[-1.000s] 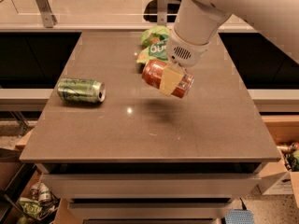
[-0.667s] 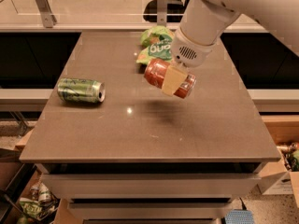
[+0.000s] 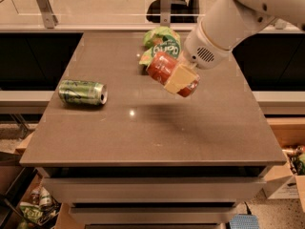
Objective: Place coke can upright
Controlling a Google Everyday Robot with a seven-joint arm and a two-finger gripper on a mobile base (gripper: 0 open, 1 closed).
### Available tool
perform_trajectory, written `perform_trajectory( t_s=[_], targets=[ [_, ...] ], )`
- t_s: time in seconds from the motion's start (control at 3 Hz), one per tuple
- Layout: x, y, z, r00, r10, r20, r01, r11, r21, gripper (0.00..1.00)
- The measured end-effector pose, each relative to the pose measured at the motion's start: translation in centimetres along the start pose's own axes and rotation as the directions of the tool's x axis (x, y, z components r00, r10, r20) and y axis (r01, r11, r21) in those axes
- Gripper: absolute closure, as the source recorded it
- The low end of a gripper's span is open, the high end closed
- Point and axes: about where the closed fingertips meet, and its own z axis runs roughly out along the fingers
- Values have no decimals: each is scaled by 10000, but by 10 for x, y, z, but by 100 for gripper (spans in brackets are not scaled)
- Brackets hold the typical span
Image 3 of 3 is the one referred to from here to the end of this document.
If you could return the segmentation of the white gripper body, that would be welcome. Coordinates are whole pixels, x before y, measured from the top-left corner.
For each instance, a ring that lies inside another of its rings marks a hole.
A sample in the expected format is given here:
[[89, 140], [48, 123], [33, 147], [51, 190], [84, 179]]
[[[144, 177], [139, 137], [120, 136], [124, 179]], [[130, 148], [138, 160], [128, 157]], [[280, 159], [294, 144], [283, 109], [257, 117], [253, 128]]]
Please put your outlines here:
[[230, 53], [216, 46], [197, 24], [186, 37], [183, 46], [184, 57], [199, 69], [209, 70], [221, 63]]

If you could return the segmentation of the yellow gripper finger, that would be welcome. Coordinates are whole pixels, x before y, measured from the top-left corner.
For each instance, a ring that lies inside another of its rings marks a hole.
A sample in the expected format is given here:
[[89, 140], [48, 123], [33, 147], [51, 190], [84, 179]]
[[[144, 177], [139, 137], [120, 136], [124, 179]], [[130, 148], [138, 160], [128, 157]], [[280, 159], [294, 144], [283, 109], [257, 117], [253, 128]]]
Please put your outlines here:
[[164, 88], [172, 94], [192, 94], [198, 85], [198, 74], [190, 67], [178, 64]]

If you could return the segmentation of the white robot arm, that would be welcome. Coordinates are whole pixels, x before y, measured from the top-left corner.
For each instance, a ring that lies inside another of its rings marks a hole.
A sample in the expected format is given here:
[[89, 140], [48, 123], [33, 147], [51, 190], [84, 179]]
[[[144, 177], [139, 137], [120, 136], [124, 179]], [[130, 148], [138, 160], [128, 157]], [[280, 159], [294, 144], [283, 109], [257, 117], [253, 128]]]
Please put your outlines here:
[[304, 37], [259, 35], [276, 20], [303, 31], [305, 0], [216, 0], [187, 36], [178, 59], [209, 70], [232, 53], [253, 90], [302, 91]]

